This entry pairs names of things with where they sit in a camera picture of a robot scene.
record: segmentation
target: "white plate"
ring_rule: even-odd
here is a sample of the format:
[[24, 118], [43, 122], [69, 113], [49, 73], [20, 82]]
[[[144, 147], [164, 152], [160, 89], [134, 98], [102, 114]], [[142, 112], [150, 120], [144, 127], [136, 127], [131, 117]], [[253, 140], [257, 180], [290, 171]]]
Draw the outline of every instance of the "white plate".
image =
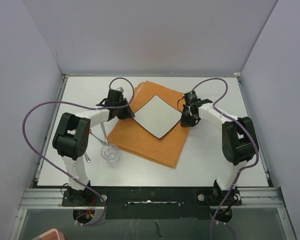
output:
[[158, 139], [166, 135], [181, 119], [181, 113], [155, 95], [136, 113], [134, 120]]

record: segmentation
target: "clear glass cup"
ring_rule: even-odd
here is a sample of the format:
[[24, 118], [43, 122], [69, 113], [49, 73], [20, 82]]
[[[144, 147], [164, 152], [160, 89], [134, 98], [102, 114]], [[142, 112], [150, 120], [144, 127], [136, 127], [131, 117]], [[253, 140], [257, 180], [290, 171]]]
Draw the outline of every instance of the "clear glass cup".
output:
[[110, 165], [116, 165], [120, 159], [119, 148], [115, 144], [104, 145], [101, 149], [101, 156], [104, 158]]

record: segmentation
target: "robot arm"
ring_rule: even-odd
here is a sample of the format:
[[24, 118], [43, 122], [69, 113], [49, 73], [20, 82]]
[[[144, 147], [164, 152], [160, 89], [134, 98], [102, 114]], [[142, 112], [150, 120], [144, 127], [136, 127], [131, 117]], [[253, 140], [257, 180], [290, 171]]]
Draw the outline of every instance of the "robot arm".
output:
[[[74, 178], [89, 185], [89, 179], [85, 173], [83, 154], [88, 146], [90, 128], [107, 122], [114, 117], [127, 119], [134, 117], [133, 112], [123, 98], [123, 89], [110, 89], [108, 97], [103, 99], [98, 106], [110, 109], [95, 109], [78, 114], [64, 113], [61, 116], [59, 125], [53, 138], [53, 148], [62, 157], [66, 170]], [[84, 186], [69, 178], [69, 191], [71, 195], [84, 198]]]
[[193, 127], [197, 125], [201, 119], [204, 119], [222, 132], [222, 151], [227, 161], [216, 183], [221, 191], [227, 191], [231, 188], [238, 171], [253, 158], [255, 151], [251, 141], [244, 134], [242, 129], [223, 114], [227, 114], [233, 119], [238, 120], [251, 134], [257, 144], [252, 120], [247, 116], [238, 118], [220, 109], [222, 113], [219, 113], [213, 107], [211, 100], [201, 100], [197, 98], [195, 91], [186, 93], [184, 99], [185, 105], [183, 106], [180, 121], [183, 127]]

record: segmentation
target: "metal frame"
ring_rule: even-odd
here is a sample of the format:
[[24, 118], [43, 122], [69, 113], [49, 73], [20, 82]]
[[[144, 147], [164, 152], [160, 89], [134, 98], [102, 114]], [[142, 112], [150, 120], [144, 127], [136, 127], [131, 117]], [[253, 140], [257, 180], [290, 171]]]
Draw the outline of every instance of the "metal frame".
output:
[[[63, 76], [63, 80], [60, 86], [60, 90], [57, 96], [57, 100], [60, 101], [63, 97], [64, 91], [65, 91], [65, 86], [68, 80], [68, 77], [71, 76], [76, 76], [75, 74], [73, 75], [67, 75], [65, 74]], [[163, 77], [173, 77], [174, 75], [171, 73], [169, 74], [164, 74]], [[241, 94], [243, 97], [244, 104], [246, 106], [246, 99], [244, 97], [244, 94], [241, 89], [241, 84], [240, 84], [240, 78], [239, 75], [235, 75], [234, 77], [237, 77], [239, 87], [241, 90]], [[49, 125], [47, 137], [44, 143], [44, 147], [42, 150], [43, 154], [46, 154], [51, 135], [52, 135], [52, 130], [55, 124], [56, 116], [59, 110], [59, 104], [56, 104], [55, 109], [53, 111], [52, 119]], [[267, 178], [270, 179], [269, 174], [268, 174], [268, 169], [266, 166], [266, 163], [264, 161], [264, 156], [263, 153], [260, 152], [261, 160], [264, 166], [264, 171], [267, 175]], [[40, 164], [38, 166], [37, 172], [36, 172], [36, 179], [39, 178], [40, 172], [43, 166], [43, 159], [40, 160]], [[280, 217], [280, 221], [282, 224], [282, 228], [284, 231], [284, 234], [286, 236], [287, 240], [295, 240], [295, 233], [292, 227], [292, 224], [290, 222], [287, 210], [284, 206], [283, 198], [282, 198], [282, 193], [279, 188], [272, 188], [272, 187], [242, 187], [239, 188], [240, 194], [241, 194], [241, 200], [242, 200], [242, 205], [241, 206], [233, 206], [233, 208], [277, 208], [278, 215]], [[63, 207], [61, 205], [63, 199], [63, 195], [60, 192], [59, 188], [30, 188], [30, 189], [25, 189], [24, 195], [22, 197], [20, 207], [18, 210], [18, 215], [16, 217], [14, 227], [12, 229], [10, 239], [11, 240], [17, 240], [19, 239], [19, 236], [21, 234], [21, 230], [23, 227], [24, 219], [27, 213], [28, 209], [85, 209], [85, 207]]]

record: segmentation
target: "orange towel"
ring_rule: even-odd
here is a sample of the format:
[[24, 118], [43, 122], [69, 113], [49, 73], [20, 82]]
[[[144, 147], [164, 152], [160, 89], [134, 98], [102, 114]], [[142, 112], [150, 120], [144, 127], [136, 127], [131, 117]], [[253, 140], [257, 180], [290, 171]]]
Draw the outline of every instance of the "orange towel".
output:
[[[153, 82], [140, 83], [135, 88], [135, 98], [130, 107], [135, 113], [155, 95], [177, 109], [177, 102], [183, 93], [168, 89]], [[189, 128], [177, 123], [163, 138], [158, 139], [141, 127], [134, 119], [119, 120], [108, 136], [108, 141], [120, 149], [145, 159], [176, 167], [182, 148], [189, 133]]]

